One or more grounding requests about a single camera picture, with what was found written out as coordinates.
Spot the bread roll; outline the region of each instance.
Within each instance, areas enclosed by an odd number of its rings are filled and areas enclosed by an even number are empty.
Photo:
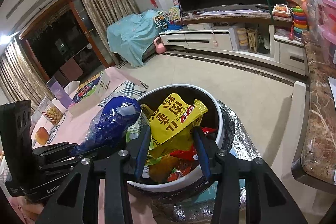
[[[35,134],[35,138],[40,145],[45,145],[49,140],[47,130],[44,127],[40,127]]]

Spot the silver bolt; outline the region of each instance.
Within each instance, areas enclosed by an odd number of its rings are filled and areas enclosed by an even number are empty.
[[[217,151],[217,154],[219,156],[226,156],[227,155],[227,151],[224,150],[224,149],[220,149],[220,150]]]
[[[123,150],[120,150],[118,152],[118,155],[121,156],[121,157],[124,157],[124,156],[127,156],[128,155],[128,151],[123,149]]]
[[[254,159],[254,162],[256,163],[256,164],[263,164],[264,163],[264,160],[262,159],[262,158],[255,158]]]
[[[81,163],[84,164],[84,165],[87,165],[90,163],[90,159],[89,158],[84,158],[81,160]]]

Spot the brown marble surface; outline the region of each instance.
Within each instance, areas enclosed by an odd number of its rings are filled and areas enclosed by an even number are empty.
[[[286,17],[274,16],[274,25],[281,27],[292,27],[292,19]],[[246,13],[246,14],[231,14],[231,15],[214,15],[202,16],[193,15],[193,18],[188,16],[183,17],[183,24],[200,24],[200,23],[213,23],[213,22],[247,22],[247,23],[260,23],[272,24],[270,13]]]
[[[336,169],[336,110],[328,77],[336,69],[325,63],[322,49],[309,32],[303,33],[310,81],[310,109],[301,164],[308,174],[334,184]]]

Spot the pink tablecloth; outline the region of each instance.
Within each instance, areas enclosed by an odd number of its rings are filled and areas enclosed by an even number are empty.
[[[108,96],[111,92],[113,92],[118,86],[120,86],[125,81],[131,81],[138,86],[144,87],[141,81],[133,78],[127,73],[120,71],[114,67],[107,68],[106,73],[109,75],[111,82],[109,84],[109,88],[106,92],[106,96]],[[75,96],[74,91],[70,96],[73,98]],[[71,113],[67,112],[66,117],[59,127],[57,134],[53,141],[50,144],[56,144],[60,142],[69,142],[69,143],[78,143],[80,144],[86,135],[86,131],[90,125],[90,121],[92,118],[99,112],[102,107],[96,105],[85,113],[81,114],[78,117],[73,117]],[[53,125],[43,116],[37,122],[33,133],[31,135],[32,140],[35,139],[36,131],[43,126],[47,131],[49,131]],[[99,192],[99,212],[98,212],[98,220],[99,224],[104,223],[104,185],[105,180],[101,180],[100,183],[100,192]],[[149,198],[145,198],[143,196],[135,197],[129,194],[129,199],[131,203],[131,211],[133,216],[134,224],[146,223],[146,224],[155,224],[156,221],[153,218],[152,210],[150,208],[151,200]]]

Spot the blue plastic bag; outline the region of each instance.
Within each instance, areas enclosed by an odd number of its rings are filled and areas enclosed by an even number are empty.
[[[136,99],[115,94],[92,119],[84,141],[73,148],[77,155],[103,145],[115,147],[123,133],[139,118],[140,105]]]

